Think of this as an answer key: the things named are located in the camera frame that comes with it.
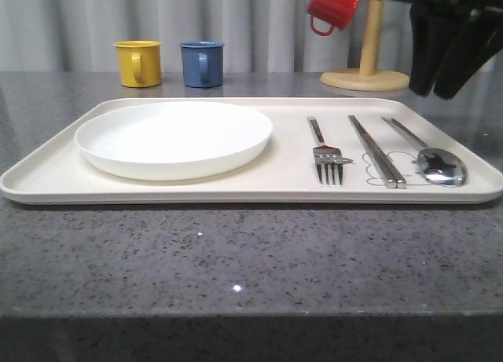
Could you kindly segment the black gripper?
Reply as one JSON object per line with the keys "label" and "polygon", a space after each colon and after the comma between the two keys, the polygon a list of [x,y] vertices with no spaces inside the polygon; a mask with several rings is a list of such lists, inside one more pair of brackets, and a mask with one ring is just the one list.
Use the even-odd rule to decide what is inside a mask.
{"label": "black gripper", "polygon": [[[502,50],[502,0],[392,1],[413,3],[409,88],[418,95],[428,95],[435,82],[436,95],[453,98]],[[469,17],[465,6],[474,9]]]}

